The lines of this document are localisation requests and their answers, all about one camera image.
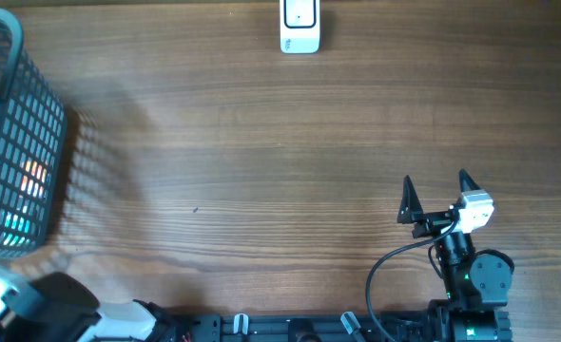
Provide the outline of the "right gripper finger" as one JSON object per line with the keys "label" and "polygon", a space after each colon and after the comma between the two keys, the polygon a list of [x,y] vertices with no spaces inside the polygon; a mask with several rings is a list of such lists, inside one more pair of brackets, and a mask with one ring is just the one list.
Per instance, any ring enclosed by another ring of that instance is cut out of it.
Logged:
{"label": "right gripper finger", "polygon": [[458,178],[461,193],[478,191],[480,189],[480,186],[472,179],[465,169],[461,169],[458,172]]}
{"label": "right gripper finger", "polygon": [[400,215],[422,215],[423,209],[409,175],[403,179],[403,193],[398,213]]}

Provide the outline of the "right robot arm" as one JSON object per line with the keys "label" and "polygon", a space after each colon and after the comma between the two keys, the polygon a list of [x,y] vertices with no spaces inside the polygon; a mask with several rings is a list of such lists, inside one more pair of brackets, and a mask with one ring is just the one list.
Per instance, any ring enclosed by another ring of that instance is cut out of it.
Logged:
{"label": "right robot arm", "polygon": [[472,233],[493,215],[492,197],[465,170],[458,173],[460,196],[449,209],[426,213],[409,177],[397,221],[414,225],[414,238],[433,238],[438,272],[446,298],[433,300],[426,310],[424,334],[429,341],[511,341],[508,304],[514,263],[493,249],[477,251]]}

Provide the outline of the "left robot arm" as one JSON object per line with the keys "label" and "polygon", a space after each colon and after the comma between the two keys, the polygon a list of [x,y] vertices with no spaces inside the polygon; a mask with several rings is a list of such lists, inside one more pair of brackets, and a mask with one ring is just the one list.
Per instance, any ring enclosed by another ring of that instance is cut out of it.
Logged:
{"label": "left robot arm", "polygon": [[153,303],[102,303],[61,272],[28,280],[0,266],[0,341],[189,341]]}

